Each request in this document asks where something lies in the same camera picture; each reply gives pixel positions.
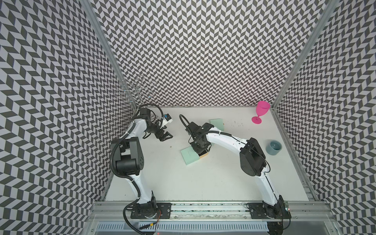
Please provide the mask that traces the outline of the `mint green drawer jewelry box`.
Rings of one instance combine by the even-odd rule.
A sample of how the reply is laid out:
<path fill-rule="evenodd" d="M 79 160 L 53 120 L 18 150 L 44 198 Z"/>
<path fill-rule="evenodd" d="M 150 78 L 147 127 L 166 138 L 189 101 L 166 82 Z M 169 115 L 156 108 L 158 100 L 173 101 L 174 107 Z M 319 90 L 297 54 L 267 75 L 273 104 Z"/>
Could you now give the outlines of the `mint green drawer jewelry box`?
<path fill-rule="evenodd" d="M 219 129 L 220 131 L 224 131 L 224 122 L 221 118 L 211 119 L 210 124 Z"/>

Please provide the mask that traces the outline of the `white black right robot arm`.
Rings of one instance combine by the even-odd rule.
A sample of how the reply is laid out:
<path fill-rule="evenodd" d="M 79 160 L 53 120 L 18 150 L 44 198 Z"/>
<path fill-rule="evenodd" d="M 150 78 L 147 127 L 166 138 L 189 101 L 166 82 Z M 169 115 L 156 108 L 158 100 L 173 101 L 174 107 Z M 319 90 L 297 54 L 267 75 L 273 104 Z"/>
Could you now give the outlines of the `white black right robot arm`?
<path fill-rule="evenodd" d="M 256 139 L 237 138 L 232 134 L 222 132 L 210 123 L 199 126 L 191 122 L 188 125 L 185 124 L 184 127 L 192 137 L 193 141 L 190 144 L 198 155 L 208 153 L 213 144 L 238 155 L 241 170 L 249 176 L 256 177 L 265 215 L 270 218 L 284 219 L 284 200 L 268 176 L 271 167 Z"/>

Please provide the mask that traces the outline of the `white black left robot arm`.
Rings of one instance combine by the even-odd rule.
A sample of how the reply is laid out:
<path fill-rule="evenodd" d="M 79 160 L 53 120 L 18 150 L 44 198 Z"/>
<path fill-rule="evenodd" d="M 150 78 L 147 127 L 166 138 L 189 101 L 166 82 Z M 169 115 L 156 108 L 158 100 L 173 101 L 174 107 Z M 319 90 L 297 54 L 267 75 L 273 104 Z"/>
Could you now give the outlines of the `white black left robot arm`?
<path fill-rule="evenodd" d="M 154 218 L 158 213 L 153 191 L 142 175 L 145 160 L 139 138 L 143 133 L 144 139 L 154 134 L 161 142 L 173 138 L 165 131 L 166 125 L 171 121 L 170 115 L 164 114 L 158 105 L 140 105 L 125 133 L 111 142 L 110 169 L 115 176 L 129 180 L 134 187 L 136 201 L 126 209 L 131 209 L 137 217 Z"/>

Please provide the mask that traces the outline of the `silver metal jewelry stand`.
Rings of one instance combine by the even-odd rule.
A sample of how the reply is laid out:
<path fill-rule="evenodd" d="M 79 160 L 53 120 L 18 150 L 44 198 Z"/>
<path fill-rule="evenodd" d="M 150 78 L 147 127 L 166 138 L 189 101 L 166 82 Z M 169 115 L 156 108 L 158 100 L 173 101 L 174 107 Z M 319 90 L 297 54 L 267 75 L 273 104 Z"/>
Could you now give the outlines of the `silver metal jewelry stand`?
<path fill-rule="evenodd" d="M 119 97 L 123 96 L 131 107 L 136 109 L 140 105 L 152 101 L 156 83 L 156 81 L 146 76 L 138 75 L 126 88 L 117 89 L 114 94 Z"/>

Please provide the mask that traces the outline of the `pink plastic goblet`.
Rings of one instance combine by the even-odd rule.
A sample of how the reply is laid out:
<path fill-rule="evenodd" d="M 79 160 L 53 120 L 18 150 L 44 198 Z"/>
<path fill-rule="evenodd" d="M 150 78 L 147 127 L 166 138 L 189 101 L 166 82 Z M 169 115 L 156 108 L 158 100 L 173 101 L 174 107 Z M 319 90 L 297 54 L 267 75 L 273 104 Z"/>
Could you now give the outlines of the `pink plastic goblet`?
<path fill-rule="evenodd" d="M 255 124 L 261 124 L 261 116 L 265 115 L 269 111 L 270 107 L 270 103 L 266 101 L 259 101 L 256 106 L 256 116 L 252 117 L 252 122 Z"/>

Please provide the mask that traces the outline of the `teal round dish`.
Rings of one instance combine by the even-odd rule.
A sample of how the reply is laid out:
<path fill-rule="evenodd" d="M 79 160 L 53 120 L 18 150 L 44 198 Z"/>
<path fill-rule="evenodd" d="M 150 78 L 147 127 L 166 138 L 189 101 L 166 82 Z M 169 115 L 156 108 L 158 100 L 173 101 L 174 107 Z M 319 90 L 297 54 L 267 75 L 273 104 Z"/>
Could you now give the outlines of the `teal round dish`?
<path fill-rule="evenodd" d="M 266 146 L 266 152 L 269 155 L 275 156 L 282 150 L 282 148 L 283 146 L 280 142 L 276 140 L 271 140 Z"/>

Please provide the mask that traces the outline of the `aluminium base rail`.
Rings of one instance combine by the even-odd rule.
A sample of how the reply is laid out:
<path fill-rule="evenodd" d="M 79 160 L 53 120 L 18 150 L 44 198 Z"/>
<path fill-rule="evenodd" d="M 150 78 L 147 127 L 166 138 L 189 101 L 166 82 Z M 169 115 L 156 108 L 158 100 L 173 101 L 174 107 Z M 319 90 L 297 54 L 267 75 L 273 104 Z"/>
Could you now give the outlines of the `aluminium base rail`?
<path fill-rule="evenodd" d="M 91 208 L 87 221 L 94 220 L 123 220 L 123 209 L 127 201 L 96 202 Z M 323 201 L 288 201 L 291 219 L 293 221 L 336 221 L 327 203 Z M 266 212 L 258 209 L 251 210 L 245 201 L 172 201 L 171 207 L 162 209 L 162 215 L 168 215 L 171 221 L 183 220 L 263 220 L 280 221 L 267 217 Z"/>

